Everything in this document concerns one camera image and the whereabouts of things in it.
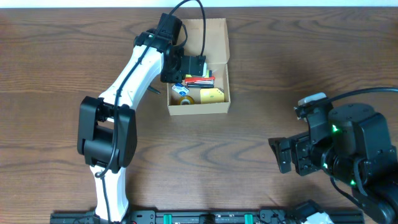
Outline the blue white staples box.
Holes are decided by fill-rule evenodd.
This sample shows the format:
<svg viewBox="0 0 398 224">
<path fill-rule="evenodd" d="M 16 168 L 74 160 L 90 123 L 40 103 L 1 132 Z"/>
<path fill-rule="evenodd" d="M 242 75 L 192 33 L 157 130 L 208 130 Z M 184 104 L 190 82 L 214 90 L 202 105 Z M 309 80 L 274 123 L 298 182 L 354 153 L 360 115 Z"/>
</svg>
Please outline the blue white staples box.
<svg viewBox="0 0 398 224">
<path fill-rule="evenodd" d="M 172 86 L 172 90 L 178 93 L 180 96 L 187 96 L 189 89 L 181 83 L 176 83 Z"/>
</svg>

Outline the red black stapler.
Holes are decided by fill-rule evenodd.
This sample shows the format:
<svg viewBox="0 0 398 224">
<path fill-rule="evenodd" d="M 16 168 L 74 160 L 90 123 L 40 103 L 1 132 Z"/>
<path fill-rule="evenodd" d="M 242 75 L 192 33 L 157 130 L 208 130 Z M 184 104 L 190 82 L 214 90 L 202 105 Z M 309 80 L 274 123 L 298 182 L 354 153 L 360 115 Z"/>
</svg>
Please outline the red black stapler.
<svg viewBox="0 0 398 224">
<path fill-rule="evenodd" d="M 215 77 L 186 78 L 185 84 L 189 88 L 213 88 Z"/>
</svg>

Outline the yellow adhesive tape roll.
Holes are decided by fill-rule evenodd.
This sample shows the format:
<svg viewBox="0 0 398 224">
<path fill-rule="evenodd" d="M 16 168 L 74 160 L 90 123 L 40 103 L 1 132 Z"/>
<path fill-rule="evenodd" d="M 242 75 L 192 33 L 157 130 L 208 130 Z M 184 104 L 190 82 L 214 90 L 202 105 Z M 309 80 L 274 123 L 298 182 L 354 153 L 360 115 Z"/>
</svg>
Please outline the yellow adhesive tape roll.
<svg viewBox="0 0 398 224">
<path fill-rule="evenodd" d="M 178 99 L 179 105 L 194 105 L 195 100 L 191 96 L 182 96 Z"/>
</svg>

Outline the yellow sticky notepad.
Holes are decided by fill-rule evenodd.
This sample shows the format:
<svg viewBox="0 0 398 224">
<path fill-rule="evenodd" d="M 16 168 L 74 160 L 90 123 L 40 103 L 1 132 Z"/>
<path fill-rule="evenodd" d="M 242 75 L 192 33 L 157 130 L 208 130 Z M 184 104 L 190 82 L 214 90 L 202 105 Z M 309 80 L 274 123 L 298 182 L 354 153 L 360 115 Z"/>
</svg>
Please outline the yellow sticky notepad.
<svg viewBox="0 0 398 224">
<path fill-rule="evenodd" d="M 200 90 L 201 104 L 224 102 L 224 92 L 220 88 L 203 88 Z"/>
</svg>

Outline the brown cardboard box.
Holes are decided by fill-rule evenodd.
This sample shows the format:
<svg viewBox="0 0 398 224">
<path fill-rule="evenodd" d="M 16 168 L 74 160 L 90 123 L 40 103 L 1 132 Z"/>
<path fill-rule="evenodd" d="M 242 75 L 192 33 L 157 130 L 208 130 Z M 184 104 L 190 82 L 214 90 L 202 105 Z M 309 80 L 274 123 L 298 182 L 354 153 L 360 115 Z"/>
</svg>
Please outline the brown cardboard box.
<svg viewBox="0 0 398 224">
<path fill-rule="evenodd" d="M 208 69 L 215 77 L 214 88 L 220 88 L 224 92 L 224 102 L 201 104 L 200 88 L 189 88 L 187 96 L 195 100 L 194 105 L 179 105 L 178 99 L 181 97 L 172 90 L 172 85 L 167 85 L 167 107 L 171 116 L 192 115 L 192 114 L 212 114 L 227 113 L 231 104 L 229 92 L 229 39 L 228 28 L 225 18 L 207 19 L 206 28 L 203 28 L 201 19 L 184 19 L 187 33 L 181 31 L 178 43 L 187 40 L 184 50 L 186 55 L 196 56 L 200 54 L 202 48 L 203 33 L 206 34 L 204 56 Z"/>
</svg>

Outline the yellow highlighter marker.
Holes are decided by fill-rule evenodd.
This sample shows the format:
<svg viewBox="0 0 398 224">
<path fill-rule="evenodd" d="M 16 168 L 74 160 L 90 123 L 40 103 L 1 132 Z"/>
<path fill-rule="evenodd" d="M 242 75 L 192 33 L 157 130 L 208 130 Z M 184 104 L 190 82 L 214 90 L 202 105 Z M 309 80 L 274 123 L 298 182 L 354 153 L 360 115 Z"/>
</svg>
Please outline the yellow highlighter marker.
<svg viewBox="0 0 398 224">
<path fill-rule="evenodd" d="M 207 70 L 204 76 L 195 76 L 195 75 L 189 75 L 186 74 L 185 78 L 210 78 L 212 76 L 212 71 L 211 70 Z"/>
</svg>

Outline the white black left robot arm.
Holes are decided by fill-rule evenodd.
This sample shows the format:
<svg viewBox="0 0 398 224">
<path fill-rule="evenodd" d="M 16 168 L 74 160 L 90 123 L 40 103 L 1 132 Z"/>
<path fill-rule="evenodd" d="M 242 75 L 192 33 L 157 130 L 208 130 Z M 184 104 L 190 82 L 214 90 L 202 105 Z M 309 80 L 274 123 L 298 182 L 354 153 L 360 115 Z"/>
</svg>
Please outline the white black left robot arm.
<svg viewBox="0 0 398 224">
<path fill-rule="evenodd" d="M 157 28 L 138 35 L 131 59 L 99 97 L 80 104 L 77 151 L 95 178 L 97 206 L 75 223 L 122 223 L 129 208 L 126 167 L 137 147 L 136 109 L 153 79 L 180 83 L 187 70 L 178 36 L 183 22 L 163 13 Z"/>
</svg>

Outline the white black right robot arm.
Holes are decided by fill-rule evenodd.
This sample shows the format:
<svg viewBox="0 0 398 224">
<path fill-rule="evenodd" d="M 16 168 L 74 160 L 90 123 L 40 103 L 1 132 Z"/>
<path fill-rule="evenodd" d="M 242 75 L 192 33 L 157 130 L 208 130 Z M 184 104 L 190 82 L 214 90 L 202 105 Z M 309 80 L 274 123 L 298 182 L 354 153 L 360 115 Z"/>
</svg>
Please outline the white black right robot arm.
<svg viewBox="0 0 398 224">
<path fill-rule="evenodd" d="M 397 149 L 386 118 L 364 103 L 334 107 L 307 104 L 308 131 L 268 143 L 281 173 L 309 175 L 322 170 L 331 183 L 377 223 L 397 223 Z"/>
</svg>

